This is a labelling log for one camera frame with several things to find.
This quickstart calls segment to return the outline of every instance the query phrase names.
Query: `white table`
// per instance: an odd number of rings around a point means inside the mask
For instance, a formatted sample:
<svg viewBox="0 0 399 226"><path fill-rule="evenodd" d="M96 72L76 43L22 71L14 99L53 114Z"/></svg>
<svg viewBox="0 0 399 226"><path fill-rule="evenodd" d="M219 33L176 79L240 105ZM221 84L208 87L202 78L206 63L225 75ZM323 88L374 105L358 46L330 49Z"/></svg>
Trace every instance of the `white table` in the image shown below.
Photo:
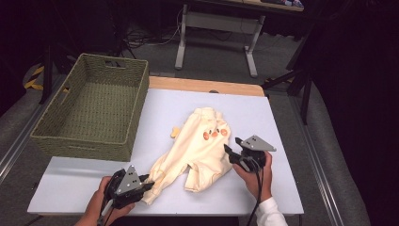
<svg viewBox="0 0 399 226"><path fill-rule="evenodd" d="M152 164L173 144L173 126L181 126L197 107L221 111L231 127L229 146L241 148L235 137L258 135L277 148L273 154L272 193L285 215L303 214L295 180L266 97L215 94L182 90L149 89L138 126L130 163L53 157L27 209L41 215L75 215L85 212L92 193L105 175L130 164L147 174ZM255 205L244 182L234 170L200 193L184 190L187 173L164 189L152 205L138 202L135 216L243 216Z"/></svg>

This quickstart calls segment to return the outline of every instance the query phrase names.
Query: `hand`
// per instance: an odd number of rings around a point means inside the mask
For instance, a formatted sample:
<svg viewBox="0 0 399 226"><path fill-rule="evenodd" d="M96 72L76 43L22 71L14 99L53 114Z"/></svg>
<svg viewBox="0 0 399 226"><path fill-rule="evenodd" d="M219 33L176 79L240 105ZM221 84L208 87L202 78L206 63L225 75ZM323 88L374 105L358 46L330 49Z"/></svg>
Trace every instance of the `hand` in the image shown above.
<svg viewBox="0 0 399 226"><path fill-rule="evenodd" d="M264 152L266 156L266 164L263 167L263 186L261 194L261 202L272 197L271 186L272 186L272 155L269 152ZM247 189L255 197L258 198L258 180L255 173L246 172L237 164L233 164L232 167L237 174L246 182Z"/></svg>
<svg viewBox="0 0 399 226"><path fill-rule="evenodd" d="M99 189L96 190L91 197L90 202L88 202L88 207L86 208L85 214L80 218L80 220L75 224L75 226L97 226L97 219L99 218L101 206L104 198L104 191L106 185L111 180L111 177L103 177L100 182ZM112 211L112 215L109 220L106 222L106 225L110 225L117 218L123 217L127 215L133 208L135 207L134 203L126 205L125 207L119 209L114 209ZM111 211L104 216L104 222L108 219L108 216Z"/></svg>

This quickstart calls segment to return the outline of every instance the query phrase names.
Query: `table leg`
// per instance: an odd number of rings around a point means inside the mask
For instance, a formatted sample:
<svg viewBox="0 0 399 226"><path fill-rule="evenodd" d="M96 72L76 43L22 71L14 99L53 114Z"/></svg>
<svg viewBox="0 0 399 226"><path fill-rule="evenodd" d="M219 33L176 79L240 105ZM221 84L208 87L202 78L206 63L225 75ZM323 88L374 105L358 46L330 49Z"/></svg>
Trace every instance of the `table leg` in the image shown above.
<svg viewBox="0 0 399 226"><path fill-rule="evenodd" d="M184 50L185 50L185 23L187 17L187 4L183 6L182 14L182 33L180 35L179 49L177 51L175 69L180 70L183 67Z"/></svg>
<svg viewBox="0 0 399 226"><path fill-rule="evenodd" d="M246 51L246 56L247 56L247 63L248 63L248 66L249 66L249 73L250 73L251 77L257 77L258 76L258 72L256 71L255 61L253 60L252 52L253 52L253 49L255 48L256 41L258 40L259 35L261 34L263 22L264 22L264 16L261 16L259 18L258 23L256 24L255 32L254 32L253 37L252 37L252 43L250 44L250 46L245 46L245 51Z"/></svg>

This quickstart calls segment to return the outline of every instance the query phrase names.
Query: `wicker basket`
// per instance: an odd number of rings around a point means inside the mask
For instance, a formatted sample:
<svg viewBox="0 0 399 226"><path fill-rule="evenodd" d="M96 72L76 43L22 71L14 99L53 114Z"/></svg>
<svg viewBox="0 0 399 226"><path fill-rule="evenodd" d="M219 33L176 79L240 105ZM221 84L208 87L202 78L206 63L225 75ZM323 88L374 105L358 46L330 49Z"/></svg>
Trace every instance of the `wicker basket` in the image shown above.
<svg viewBox="0 0 399 226"><path fill-rule="evenodd" d="M30 136L51 156L130 161L148 87L147 61L83 54Z"/></svg>

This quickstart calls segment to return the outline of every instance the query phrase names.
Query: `gray carpet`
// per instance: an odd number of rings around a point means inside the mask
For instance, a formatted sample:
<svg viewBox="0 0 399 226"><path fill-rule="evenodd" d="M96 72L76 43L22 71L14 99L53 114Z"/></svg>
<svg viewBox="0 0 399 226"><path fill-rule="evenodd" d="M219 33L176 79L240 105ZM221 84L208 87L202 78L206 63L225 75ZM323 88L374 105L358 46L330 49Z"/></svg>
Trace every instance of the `gray carpet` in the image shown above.
<svg viewBox="0 0 399 226"><path fill-rule="evenodd" d="M249 41L249 38L244 38L243 35L232 35L227 41L220 41L213 38L209 32L192 31L187 37L184 67L180 71L174 69L178 46L175 40L163 45L141 46L134 50L134 54L137 58L149 60L152 74L262 84L265 78L278 77L287 73L285 66L299 44L291 37L271 37L267 34L260 36L256 47L258 51L254 52L259 77L251 78L248 75L247 62L243 54L245 40ZM127 51L123 53L126 57L130 57ZM270 104L305 210L301 223L302 225L334 225L331 223L311 166L307 143L292 107L292 97L288 97L283 89L275 89L270 94ZM40 91L29 90L23 99L0 118L1 157L6 155L13 141L23 130L24 124L37 107L40 95ZM311 90L308 121L307 129L311 134L323 169L326 171L343 224L369 225L364 203L344 163L323 99L314 86ZM0 185L1 225L25 225L37 217L27 214L26 209L35 192L34 184L40 181L49 160L50 157L44 155L33 142L27 142L15 165ZM73 225L77 219L78 217L45 217L32 225ZM299 225L299 216L286 219L289 225ZM240 218L240 225L246 224L247 218Z"/></svg>

